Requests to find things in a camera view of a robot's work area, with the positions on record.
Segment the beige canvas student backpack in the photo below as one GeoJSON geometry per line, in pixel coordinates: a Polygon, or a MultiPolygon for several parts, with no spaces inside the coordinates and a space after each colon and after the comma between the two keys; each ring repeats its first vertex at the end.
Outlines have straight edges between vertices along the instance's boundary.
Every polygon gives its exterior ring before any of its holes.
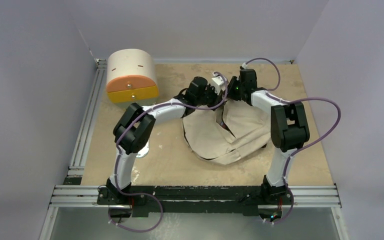
{"type": "Polygon", "coordinates": [[[196,110],[182,119],[183,137],[200,159],[230,165],[266,147],[268,113],[244,101],[228,100],[216,110],[196,110]]]}

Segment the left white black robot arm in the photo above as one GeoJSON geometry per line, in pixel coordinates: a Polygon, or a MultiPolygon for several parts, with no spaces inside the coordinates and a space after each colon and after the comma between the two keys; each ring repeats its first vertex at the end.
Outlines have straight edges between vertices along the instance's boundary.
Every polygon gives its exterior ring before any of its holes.
{"type": "Polygon", "coordinates": [[[155,125],[184,118],[196,110],[215,110],[224,104],[227,96],[227,78],[214,72],[211,81],[196,76],[189,87],[163,103],[150,106],[136,102],[130,104],[113,130],[116,158],[112,175],[106,183],[110,199],[122,205],[134,196],[130,192],[133,166],[155,125]]]}

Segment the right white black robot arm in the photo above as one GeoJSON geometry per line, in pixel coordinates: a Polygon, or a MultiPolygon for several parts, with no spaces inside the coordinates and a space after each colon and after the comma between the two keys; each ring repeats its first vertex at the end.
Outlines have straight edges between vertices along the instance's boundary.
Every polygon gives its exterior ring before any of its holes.
{"type": "Polygon", "coordinates": [[[310,139],[305,107],[302,102],[291,103],[258,87],[254,69],[241,67],[238,76],[233,76],[227,88],[232,100],[246,102],[270,117],[270,137],[275,147],[268,173],[261,184],[260,196],[268,204],[288,193],[289,164],[293,153],[303,148],[310,139]]]}

